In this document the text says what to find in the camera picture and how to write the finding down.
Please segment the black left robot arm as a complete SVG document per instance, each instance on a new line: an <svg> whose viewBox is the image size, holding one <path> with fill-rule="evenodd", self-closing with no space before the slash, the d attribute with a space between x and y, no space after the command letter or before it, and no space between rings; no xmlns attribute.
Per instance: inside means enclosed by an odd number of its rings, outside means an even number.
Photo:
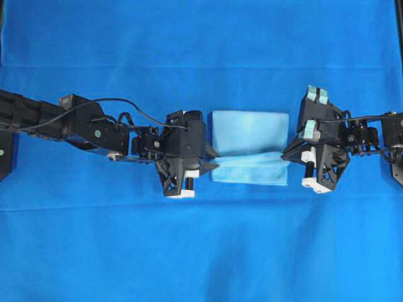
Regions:
<svg viewBox="0 0 403 302"><path fill-rule="evenodd" d="M110 161L153 163L167 198L194 197L194 180L219 167L201 111L176 111L157 126L139 126L128 112L104 113L101 102L70 94L52 104L1 91L1 178L13 170L19 133Z"/></svg>

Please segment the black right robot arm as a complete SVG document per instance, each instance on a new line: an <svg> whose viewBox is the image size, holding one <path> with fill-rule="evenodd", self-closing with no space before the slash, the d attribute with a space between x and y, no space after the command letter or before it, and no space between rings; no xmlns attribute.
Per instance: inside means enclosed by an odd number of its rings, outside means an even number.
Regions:
<svg viewBox="0 0 403 302"><path fill-rule="evenodd" d="M282 160L302 164L302 186L322 194L334 191L350 158L379 154L392 177L402 182L402 114L352 117L329 100L328 92L309 86L300 104L296 135Z"/></svg>

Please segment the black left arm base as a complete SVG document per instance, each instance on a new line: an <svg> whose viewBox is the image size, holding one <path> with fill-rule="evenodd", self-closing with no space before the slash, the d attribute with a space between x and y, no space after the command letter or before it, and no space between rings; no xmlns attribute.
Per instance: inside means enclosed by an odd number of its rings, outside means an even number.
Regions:
<svg viewBox="0 0 403 302"><path fill-rule="evenodd" d="M3 181L7 176L10 175L10 173L16 167L18 157L19 135L8 131L1 131L0 144L1 144L0 181Z"/></svg>

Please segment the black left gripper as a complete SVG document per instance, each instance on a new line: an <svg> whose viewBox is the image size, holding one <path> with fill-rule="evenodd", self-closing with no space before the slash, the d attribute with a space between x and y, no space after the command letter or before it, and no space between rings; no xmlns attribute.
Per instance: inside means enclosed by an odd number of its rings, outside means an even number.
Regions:
<svg viewBox="0 0 403 302"><path fill-rule="evenodd" d="M135 132L130 153L136 160L154 163L167 198L195 197L194 179L219 167L204 161L219 154L206 141L201 111L177 111L166 116L162 131L149 126Z"/></svg>

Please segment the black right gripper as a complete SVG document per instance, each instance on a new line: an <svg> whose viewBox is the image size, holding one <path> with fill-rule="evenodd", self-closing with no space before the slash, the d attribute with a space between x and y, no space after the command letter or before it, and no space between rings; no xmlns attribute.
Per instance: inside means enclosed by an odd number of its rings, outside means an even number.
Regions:
<svg viewBox="0 0 403 302"><path fill-rule="evenodd" d="M297 124L297 136L283 150L285 161L305 165L302 186L317 194L330 193L350 157L380 153L378 130L368 124L382 115L352 117L329 100L326 90L309 85Z"/></svg>

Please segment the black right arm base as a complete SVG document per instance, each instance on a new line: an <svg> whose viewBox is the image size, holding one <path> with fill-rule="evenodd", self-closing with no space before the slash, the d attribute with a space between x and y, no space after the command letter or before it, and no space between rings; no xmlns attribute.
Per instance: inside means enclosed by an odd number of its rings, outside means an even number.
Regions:
<svg viewBox="0 0 403 302"><path fill-rule="evenodd" d="M393 178L402 186L402 151L393 150L390 153L390 166Z"/></svg>

